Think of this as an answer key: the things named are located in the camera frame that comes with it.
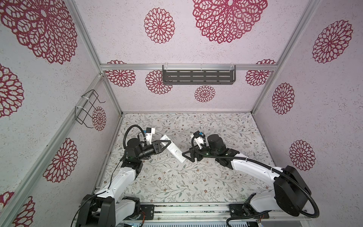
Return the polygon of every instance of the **aluminum frame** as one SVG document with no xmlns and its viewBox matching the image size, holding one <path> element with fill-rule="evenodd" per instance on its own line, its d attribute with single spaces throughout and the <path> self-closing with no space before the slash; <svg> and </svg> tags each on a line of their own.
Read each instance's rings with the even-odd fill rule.
<svg viewBox="0 0 363 227">
<path fill-rule="evenodd" d="M 104 72 L 101 70 L 99 58 L 97 56 L 97 53 L 94 49 L 94 46 L 91 42 L 91 39 L 87 33 L 87 30 L 84 26 L 84 23 L 79 15 L 77 6 L 74 2 L 74 0 L 64 0 L 66 7 L 69 10 L 69 13 L 72 16 L 72 19 L 75 23 L 75 26 L 78 30 L 78 34 L 81 36 L 81 39 L 84 42 L 84 45 L 86 46 L 86 49 L 90 55 L 91 61 L 93 62 L 95 68 L 99 71 L 96 78 L 92 81 L 90 86 L 88 87 L 88 90 L 95 89 L 99 83 L 102 82 L 102 78 L 105 78 Z M 120 108 L 120 105 L 118 104 L 118 101 L 111 89 L 111 86 L 109 84 L 109 81 L 106 79 L 104 80 L 106 82 L 105 89 L 107 93 L 109 94 L 116 111 L 119 113 L 119 116 L 122 115 L 122 111 Z M 77 102 L 76 106 L 85 106 L 87 103 L 87 99 L 80 98 L 80 100 Z M 73 125 L 75 123 L 74 118 L 74 110 L 70 112 L 70 114 L 67 116 L 66 120 L 63 122 L 61 127 L 58 129 L 56 134 L 53 136 L 51 141 L 49 142 L 48 146 L 44 149 L 42 154 L 38 157 L 32 168 L 28 171 L 25 178 L 21 181 L 20 185 L 15 190 L 14 195 L 11 197 L 7 205 L 4 207 L 4 209 L 1 211 L 0 215 L 0 227 L 7 227 L 10 226 L 13 222 L 13 220 L 16 218 L 16 215 L 20 212 L 23 205 L 26 203 L 26 200 L 29 196 L 29 194 L 32 192 L 34 186 L 36 185 L 36 182 L 38 178 L 43 174 L 49 163 L 51 162 L 52 158 L 57 153 L 59 147 L 61 146 L 62 142 L 66 138 L 67 134 L 72 129 Z"/>
<path fill-rule="evenodd" d="M 101 64 L 102 70 L 275 70 L 272 64 Z"/>
<path fill-rule="evenodd" d="M 102 82 L 102 75 L 99 74 L 92 81 L 91 85 L 87 90 L 95 89 Z M 84 107 L 87 104 L 87 99 L 80 97 L 76 106 Z M 56 155 L 59 147 L 64 142 L 67 134 L 72 129 L 74 123 L 74 109 L 72 108 L 66 120 L 63 122 L 61 127 L 58 129 L 56 134 L 53 136 L 48 146 L 44 149 L 42 154 L 38 157 L 32 168 L 28 171 L 24 179 L 21 181 L 20 185 L 15 190 L 14 195 L 11 197 L 7 205 L 1 211 L 0 216 L 0 226 L 6 227 L 10 226 L 13 220 L 16 218 L 20 212 L 23 205 L 26 203 L 29 194 L 32 192 L 34 186 L 36 185 L 40 176 L 48 167 L 51 160 Z"/>
<path fill-rule="evenodd" d="M 105 175 L 106 168 L 107 168 L 107 164 L 108 164 L 108 163 L 109 163 L 109 161 L 110 161 L 111 153 L 112 153 L 112 151 L 113 151 L 113 147 L 114 147 L 114 145 L 115 145 L 115 143 L 116 143 L 117 135 L 118 135 L 118 132 L 120 131 L 121 124 L 122 124 L 122 121 L 123 121 L 123 118 L 124 118 L 124 116 L 119 115 L 119 118 L 118 118 L 118 120 L 117 120 L 117 123 L 116 123 L 115 129 L 114 129 L 114 131 L 113 131 L 113 133 L 112 133 L 112 139 L 110 140 L 110 143 L 109 143 L 109 145 L 108 145 L 108 147 L 107 147 L 106 155 L 105 155 L 105 157 L 104 157 L 104 159 L 103 159 L 103 164 L 102 164 L 102 167 L 101 167 L 101 171 L 100 171 L 100 173 L 99 173 L 99 175 L 98 175 L 98 177 L 97 177 L 96 184 L 95 184 L 95 186 L 94 186 L 93 188 L 96 188 L 96 187 L 100 188 L 100 186 L 101 186 L 101 184 L 102 184 L 102 179 L 103 179 L 103 177 L 104 177 L 104 175 Z"/>
<path fill-rule="evenodd" d="M 292 51 L 296 47 L 298 41 L 300 40 L 301 36 L 303 35 L 307 25 L 311 21 L 312 17 L 314 16 L 316 10 L 318 9 L 318 6 L 320 4 L 321 0 L 309 0 L 307 3 L 297 25 L 295 26 L 294 31 L 292 32 L 284 50 L 282 51 L 282 54 L 280 58 L 277 61 L 277 68 L 273 73 L 267 78 L 267 81 L 265 83 L 265 86 L 258 96 L 258 99 L 256 100 L 255 104 L 253 105 L 252 114 L 257 113 L 258 109 L 260 108 L 261 104 L 263 103 L 264 99 L 266 98 L 267 94 L 269 93 L 271 86 L 278 78 L 279 73 L 283 69 L 283 67 L 286 65 L 287 60 L 289 59 L 290 55 L 292 54 Z"/>
<path fill-rule="evenodd" d="M 225 222 L 231 215 L 228 205 L 231 203 L 141 203 L 153 204 L 154 219 L 145 222 Z M 300 214 L 298 217 L 291 216 L 283 211 L 269 212 L 269 221 L 306 221 L 310 218 Z M 256 218 L 244 219 L 243 221 L 256 221 Z M 125 223 L 133 223 L 134 220 L 125 220 Z"/>
<path fill-rule="evenodd" d="M 151 113 L 251 113 L 251 111 L 124 111 L 123 114 L 151 114 Z"/>
</svg>

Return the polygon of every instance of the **floral tablecloth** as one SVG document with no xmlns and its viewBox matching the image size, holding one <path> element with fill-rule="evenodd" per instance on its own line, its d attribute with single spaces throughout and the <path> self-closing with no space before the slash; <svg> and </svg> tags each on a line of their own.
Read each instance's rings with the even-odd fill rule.
<svg viewBox="0 0 363 227">
<path fill-rule="evenodd" d="M 126 114 L 103 179 L 102 187 L 123 154 L 127 128 L 137 124 L 156 128 L 153 140 L 166 134 L 183 152 L 191 147 L 190 135 L 199 130 L 206 136 L 218 134 L 226 146 L 260 162 L 274 165 L 251 114 L 246 113 L 163 113 Z M 130 131 L 128 139 L 139 133 Z M 125 191 L 141 202 L 242 202 L 251 193 L 271 190 L 264 182 L 218 164 L 214 159 L 180 164 L 168 151 L 143 161 L 143 169 Z"/>
</svg>

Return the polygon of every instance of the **red flower pattern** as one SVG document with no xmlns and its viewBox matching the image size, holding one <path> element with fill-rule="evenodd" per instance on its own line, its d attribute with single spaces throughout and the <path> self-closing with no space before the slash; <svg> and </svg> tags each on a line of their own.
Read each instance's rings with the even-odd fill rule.
<svg viewBox="0 0 363 227">
<path fill-rule="evenodd" d="M 340 20 L 324 28 L 313 46 L 313 58 L 319 63 L 336 59 L 348 47 L 352 39 L 352 25 Z"/>
<path fill-rule="evenodd" d="M 74 170 L 77 164 L 78 151 L 74 141 L 66 138 L 63 146 L 59 148 L 52 162 L 47 167 L 43 176 L 47 181 L 61 182 L 65 180 Z"/>
<path fill-rule="evenodd" d="M 24 100 L 24 90 L 18 77 L 0 64 L 0 118 L 17 112 Z"/>
<path fill-rule="evenodd" d="M 150 72 L 146 76 L 145 83 L 149 90 L 155 94 L 168 93 L 173 87 L 173 85 L 165 85 L 163 83 L 163 74 L 160 70 L 154 70 Z"/>
<path fill-rule="evenodd" d="M 14 192 L 7 191 L 4 194 L 0 195 L 0 211 L 4 209 L 5 205 L 8 203 L 13 194 Z"/>
<path fill-rule="evenodd" d="M 275 89 L 272 95 L 272 107 L 278 114 L 290 111 L 294 103 L 294 89 L 288 83 L 282 83 Z"/>
<path fill-rule="evenodd" d="M 215 94 L 216 94 L 216 91 L 214 90 L 213 87 L 208 86 L 208 85 L 203 85 L 203 86 L 197 88 L 197 90 L 194 93 L 194 97 L 199 102 L 208 102 L 214 98 Z"/>
<path fill-rule="evenodd" d="M 165 9 L 154 8 L 144 20 L 147 36 L 155 43 L 166 43 L 174 35 L 175 26 L 172 16 Z"/>
<path fill-rule="evenodd" d="M 112 60 L 108 64 L 126 64 L 123 61 Z M 107 70 L 107 78 L 120 87 L 131 86 L 135 82 L 135 72 L 133 70 Z"/>
<path fill-rule="evenodd" d="M 275 64 L 276 62 L 271 59 L 263 59 L 257 62 L 257 64 Z M 264 84 L 269 77 L 271 71 L 269 70 L 249 70 L 246 74 L 246 81 L 253 86 L 259 86 Z"/>
<path fill-rule="evenodd" d="M 267 0 L 193 0 L 196 26 L 210 41 L 232 42 L 251 31 Z"/>
<path fill-rule="evenodd" d="M 315 153 L 306 141 L 296 140 L 290 147 L 290 159 L 300 170 L 309 170 L 315 164 Z"/>
<path fill-rule="evenodd" d="M 33 201 L 33 197 L 29 196 L 27 203 L 23 205 L 20 213 L 13 221 L 12 227 L 29 227 L 33 223 L 33 217 L 35 214 L 34 206 L 35 202 Z"/>
<path fill-rule="evenodd" d="M 102 107 L 98 106 L 92 113 L 92 123 L 97 131 L 101 131 L 106 126 L 106 113 Z"/>
<path fill-rule="evenodd" d="M 0 0 L 0 15 L 36 57 L 63 64 L 75 55 L 76 28 L 62 0 Z"/>
</svg>

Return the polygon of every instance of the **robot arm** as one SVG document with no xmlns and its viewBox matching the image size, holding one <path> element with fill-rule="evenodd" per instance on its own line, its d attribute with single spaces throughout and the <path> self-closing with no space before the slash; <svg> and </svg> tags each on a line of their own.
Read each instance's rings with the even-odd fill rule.
<svg viewBox="0 0 363 227">
<path fill-rule="evenodd" d="M 167 136 L 164 136 L 162 140 L 151 141 L 152 134 L 154 133 L 155 129 L 147 128 L 146 140 L 149 144 L 144 141 L 141 142 L 139 138 L 132 138 L 127 142 L 125 148 L 127 156 L 123 160 L 115 178 L 99 190 L 94 199 L 88 201 L 93 195 L 86 195 L 83 198 L 83 206 L 79 211 L 76 227 L 89 226 L 91 219 L 96 219 L 98 226 L 114 227 L 126 217 L 137 218 L 140 215 L 141 205 L 139 198 L 124 197 L 119 202 L 118 199 L 126 187 L 132 184 L 141 172 L 142 160 L 159 154 L 165 149 L 168 149 L 170 152 L 170 149 L 172 149 L 174 153 L 177 151 L 181 153 L 179 148 Z"/>
<path fill-rule="evenodd" d="M 208 136 L 209 146 L 206 146 L 205 143 L 203 144 L 201 139 L 205 139 L 205 136 L 199 131 L 191 137 L 192 139 L 195 138 L 194 142 L 198 144 L 199 150 L 192 144 L 192 148 L 184 152 L 183 156 L 186 153 L 190 153 L 191 157 L 187 158 L 192 162 L 194 162 L 194 157 L 197 157 L 198 161 L 203 159 L 203 157 L 215 158 L 222 166 L 247 173 L 274 188 L 273 190 L 264 191 L 258 195 L 251 195 L 244 204 L 244 216 L 270 210 L 283 210 L 292 216 L 298 216 L 300 213 L 304 213 L 302 209 L 307 202 L 307 195 L 294 185 L 291 179 L 297 182 L 308 193 L 308 196 L 311 195 L 311 191 L 295 168 L 291 166 L 287 166 L 286 168 L 271 167 L 249 159 L 239 151 L 227 148 L 222 138 L 217 134 Z"/>
</svg>

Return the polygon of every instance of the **aluminum rail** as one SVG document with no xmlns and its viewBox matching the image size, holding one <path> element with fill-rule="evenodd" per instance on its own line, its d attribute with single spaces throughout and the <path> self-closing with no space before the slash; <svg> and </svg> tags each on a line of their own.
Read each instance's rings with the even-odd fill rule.
<svg viewBox="0 0 363 227">
<path fill-rule="evenodd" d="M 101 64 L 102 70 L 231 70 L 234 64 Z M 237 64 L 236 70 L 275 70 L 271 64 Z"/>
<path fill-rule="evenodd" d="M 88 87 L 87 91 L 95 89 L 101 82 L 102 74 L 96 76 L 96 78 L 92 81 L 91 85 Z M 85 106 L 86 104 L 87 99 L 81 98 L 76 106 Z M 44 149 L 34 165 L 28 171 L 24 179 L 21 181 L 20 185 L 17 187 L 14 195 L 11 197 L 7 205 L 1 211 L 1 227 L 11 226 L 16 216 L 20 213 L 23 205 L 26 203 L 29 194 L 33 191 L 33 188 L 36 185 L 39 177 L 42 176 L 45 169 L 48 167 L 49 163 L 58 152 L 59 147 L 61 147 L 61 144 L 63 143 L 67 134 L 72 129 L 74 122 L 74 109 L 72 108 L 66 120 L 63 122 L 56 134 L 48 143 L 47 147 Z"/>
<path fill-rule="evenodd" d="M 303 35 L 307 25 L 309 24 L 310 20 L 312 19 L 313 15 L 315 14 L 316 10 L 318 9 L 320 1 L 321 0 L 309 0 L 309 2 L 307 3 L 303 14 L 301 15 L 293 33 L 290 36 L 290 39 L 288 40 L 284 50 L 282 51 L 280 58 L 277 61 L 276 70 L 268 77 L 262 92 L 260 93 L 258 99 L 256 100 L 255 104 L 253 105 L 253 108 L 251 111 L 252 114 L 256 114 L 256 112 L 258 111 L 259 107 L 261 106 L 263 100 L 266 98 L 268 92 L 271 89 L 271 86 L 274 84 L 274 82 L 278 78 L 279 73 L 285 66 L 287 60 L 289 59 L 290 55 L 292 54 L 299 39 Z"/>
</svg>

